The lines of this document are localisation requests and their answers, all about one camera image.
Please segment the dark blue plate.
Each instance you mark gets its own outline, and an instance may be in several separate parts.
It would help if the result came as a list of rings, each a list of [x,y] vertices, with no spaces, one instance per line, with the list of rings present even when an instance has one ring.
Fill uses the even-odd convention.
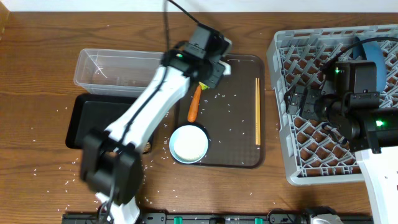
[[[363,60],[370,60],[376,64],[376,90],[383,92],[386,87],[387,70],[383,52],[376,41],[362,43],[353,48],[353,57],[361,57]]]

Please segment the brown food scrap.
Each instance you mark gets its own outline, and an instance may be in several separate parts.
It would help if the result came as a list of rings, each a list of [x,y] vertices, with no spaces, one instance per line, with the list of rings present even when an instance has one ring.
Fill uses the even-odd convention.
[[[147,142],[146,145],[143,148],[142,153],[143,154],[147,154],[147,153],[151,152],[151,150],[152,150],[152,145],[151,145],[150,142]]]

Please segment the white napkin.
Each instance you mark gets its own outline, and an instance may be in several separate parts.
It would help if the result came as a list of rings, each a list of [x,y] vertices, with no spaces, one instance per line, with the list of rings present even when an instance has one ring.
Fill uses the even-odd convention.
[[[222,66],[224,66],[223,75],[224,76],[230,75],[231,74],[231,65],[224,61],[221,61],[221,60],[219,61],[219,63],[222,64]]]

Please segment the foil snack wrapper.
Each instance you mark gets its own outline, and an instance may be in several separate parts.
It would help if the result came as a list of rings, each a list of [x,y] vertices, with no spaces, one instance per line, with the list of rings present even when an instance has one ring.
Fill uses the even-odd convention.
[[[204,83],[202,83],[202,82],[200,82],[199,83],[199,85],[201,86],[201,89],[202,90],[206,90],[206,89],[208,89],[208,86],[207,85],[205,85]]]

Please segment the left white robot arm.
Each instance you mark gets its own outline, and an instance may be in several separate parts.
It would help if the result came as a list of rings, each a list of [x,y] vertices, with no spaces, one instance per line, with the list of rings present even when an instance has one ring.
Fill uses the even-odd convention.
[[[135,194],[143,171],[141,154],[166,112],[183,98],[191,82],[215,88],[231,67],[222,62],[229,50],[193,53],[170,49],[163,54],[152,81],[131,107],[105,130],[92,130],[83,140],[80,178],[103,198],[98,223],[135,223]]]

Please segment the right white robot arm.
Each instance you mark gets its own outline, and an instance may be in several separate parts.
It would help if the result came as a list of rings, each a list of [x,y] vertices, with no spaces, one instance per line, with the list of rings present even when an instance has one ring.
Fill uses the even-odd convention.
[[[375,223],[397,223],[397,109],[380,108],[374,88],[324,95],[297,85],[287,112],[325,122],[347,139],[368,190]]]

